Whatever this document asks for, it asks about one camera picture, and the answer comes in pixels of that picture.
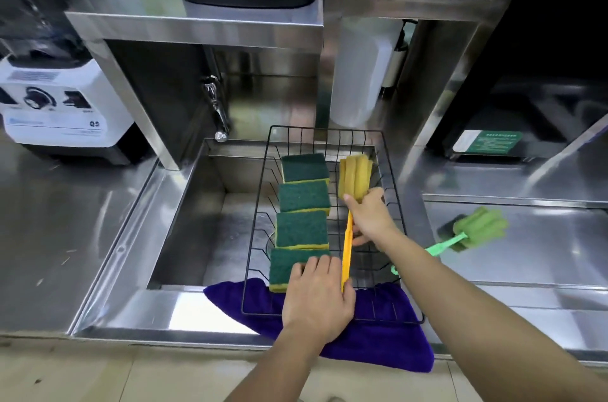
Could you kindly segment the person's left hand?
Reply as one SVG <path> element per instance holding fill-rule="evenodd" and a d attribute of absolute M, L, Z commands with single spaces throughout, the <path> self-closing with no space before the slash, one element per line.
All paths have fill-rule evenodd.
<path fill-rule="evenodd" d="M 341 260 L 330 255 L 293 266 L 282 312 L 285 331 L 323 346 L 345 330 L 353 319 L 342 315 L 341 270 Z"/>

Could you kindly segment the person's right hand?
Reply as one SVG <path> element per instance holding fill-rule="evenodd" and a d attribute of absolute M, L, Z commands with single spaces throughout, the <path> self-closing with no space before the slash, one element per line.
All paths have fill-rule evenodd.
<path fill-rule="evenodd" d="M 366 194 L 369 199 L 369 213 L 363 218 L 353 218 L 352 246 L 361 246 L 372 242 L 382 252 L 391 250 L 401 244 L 405 235 L 393 221 L 384 202 L 384 190 L 372 188 Z"/>

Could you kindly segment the yellow sponge bottle brush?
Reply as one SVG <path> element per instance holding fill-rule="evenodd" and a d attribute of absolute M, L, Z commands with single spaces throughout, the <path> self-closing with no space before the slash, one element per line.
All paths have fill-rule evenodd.
<path fill-rule="evenodd" d="M 373 161 L 365 154 L 351 155 L 341 159 L 339 163 L 338 198 L 343 199 L 344 195 L 349 195 L 358 202 L 361 202 L 369 190 L 372 169 Z M 353 215 L 351 212 L 348 212 L 342 250 L 340 278 L 342 291 L 344 291 L 345 283 L 350 276 L 353 226 Z"/>

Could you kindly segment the person's right forearm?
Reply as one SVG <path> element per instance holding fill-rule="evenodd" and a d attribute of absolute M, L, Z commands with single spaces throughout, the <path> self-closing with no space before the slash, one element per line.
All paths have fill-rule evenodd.
<path fill-rule="evenodd" d="M 398 229 L 372 236 L 484 402 L 608 402 L 608 382 Z"/>

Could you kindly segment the person's left forearm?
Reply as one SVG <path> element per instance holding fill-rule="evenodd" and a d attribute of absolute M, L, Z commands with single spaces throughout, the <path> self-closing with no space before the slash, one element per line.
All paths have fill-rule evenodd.
<path fill-rule="evenodd" d="M 224 402 L 297 402 L 326 344 L 346 328 L 345 319 L 290 319 L 273 346 Z"/>

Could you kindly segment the green yellow scouring sponge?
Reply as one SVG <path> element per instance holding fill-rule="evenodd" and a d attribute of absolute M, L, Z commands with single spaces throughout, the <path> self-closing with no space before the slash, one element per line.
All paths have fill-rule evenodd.
<path fill-rule="evenodd" d="M 328 249 L 327 213 L 282 212 L 276 217 L 275 247 L 279 249 Z"/>
<path fill-rule="evenodd" d="M 283 183 L 279 186 L 278 200 L 281 213 L 324 211 L 329 216 L 331 210 L 325 180 Z"/>
<path fill-rule="evenodd" d="M 325 156 L 321 153 L 286 155 L 281 162 L 284 183 L 330 181 Z"/>
<path fill-rule="evenodd" d="M 280 249 L 270 253 L 269 290 L 275 293 L 286 292 L 291 271 L 295 264 L 305 264 L 310 257 L 320 258 L 330 255 L 328 249 Z"/>

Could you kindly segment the purple cloth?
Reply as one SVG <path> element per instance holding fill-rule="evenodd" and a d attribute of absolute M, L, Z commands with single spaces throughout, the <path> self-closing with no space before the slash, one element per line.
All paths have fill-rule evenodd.
<path fill-rule="evenodd" d="M 283 329 L 284 293 L 273 293 L 261 278 L 222 282 L 204 294 L 223 313 L 268 339 Z M 324 358 L 429 373 L 435 357 L 405 291 L 396 282 L 356 290 L 354 319 L 326 345 Z"/>

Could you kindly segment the green sponge bottle brush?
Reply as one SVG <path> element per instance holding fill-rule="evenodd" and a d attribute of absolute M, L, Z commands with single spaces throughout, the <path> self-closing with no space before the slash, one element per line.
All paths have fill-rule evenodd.
<path fill-rule="evenodd" d="M 498 209 L 477 207 L 471 214 L 461 214 L 442 226 L 440 241 L 425 248 L 439 258 L 446 252 L 462 253 L 505 236 L 509 222 Z"/>

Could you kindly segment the translucent white plastic bottle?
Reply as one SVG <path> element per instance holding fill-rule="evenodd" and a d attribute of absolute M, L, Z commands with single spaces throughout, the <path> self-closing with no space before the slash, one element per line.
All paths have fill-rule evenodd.
<path fill-rule="evenodd" d="M 384 18 L 344 18 L 332 85 L 330 120 L 345 128 L 363 126 L 403 55 L 404 22 Z"/>

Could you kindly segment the stainless steel sink basin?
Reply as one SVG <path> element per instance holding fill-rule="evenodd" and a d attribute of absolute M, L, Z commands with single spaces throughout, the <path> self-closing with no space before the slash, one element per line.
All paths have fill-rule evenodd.
<path fill-rule="evenodd" d="M 147 288 L 202 291 L 245 280 L 257 185 L 237 168 L 245 148 L 265 141 L 207 141 L 163 244 Z"/>

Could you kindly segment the green and white label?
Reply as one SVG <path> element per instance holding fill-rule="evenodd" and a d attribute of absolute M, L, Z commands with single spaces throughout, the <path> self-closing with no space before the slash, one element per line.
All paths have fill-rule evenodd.
<path fill-rule="evenodd" d="M 506 155 L 522 137 L 523 133 L 519 131 L 465 129 L 452 145 L 452 151 L 459 154 Z"/>

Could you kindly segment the chrome faucet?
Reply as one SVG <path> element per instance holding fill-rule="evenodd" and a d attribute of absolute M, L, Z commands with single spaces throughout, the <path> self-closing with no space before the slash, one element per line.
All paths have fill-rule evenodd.
<path fill-rule="evenodd" d="M 231 121 L 225 103 L 223 87 L 220 80 L 214 75 L 203 76 L 201 85 L 213 111 L 212 115 L 216 127 L 214 139 L 218 143 L 224 143 L 228 140 L 231 132 Z"/>

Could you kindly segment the white blender base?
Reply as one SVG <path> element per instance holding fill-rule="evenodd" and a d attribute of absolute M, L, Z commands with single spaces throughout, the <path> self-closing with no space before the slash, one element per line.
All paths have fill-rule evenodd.
<path fill-rule="evenodd" d="M 4 130 L 30 151 L 137 163 L 148 143 L 94 59 L 0 61 Z"/>

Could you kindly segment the dark blender jar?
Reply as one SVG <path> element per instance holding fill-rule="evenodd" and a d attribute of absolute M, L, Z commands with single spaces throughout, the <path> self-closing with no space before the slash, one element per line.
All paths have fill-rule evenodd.
<path fill-rule="evenodd" d="M 20 68 L 76 68 L 92 56 L 65 15 L 69 0 L 0 0 L 0 44 Z"/>

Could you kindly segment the stainless steel shelf frame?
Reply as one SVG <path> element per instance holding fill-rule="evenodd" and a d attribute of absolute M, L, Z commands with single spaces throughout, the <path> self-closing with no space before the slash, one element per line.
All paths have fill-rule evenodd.
<path fill-rule="evenodd" d="M 398 162 L 417 156 L 480 55 L 511 0 L 323 0 L 316 126 L 327 127 L 346 19 L 418 22 L 401 72 L 401 86 L 382 107 L 373 129 L 382 129 Z"/>

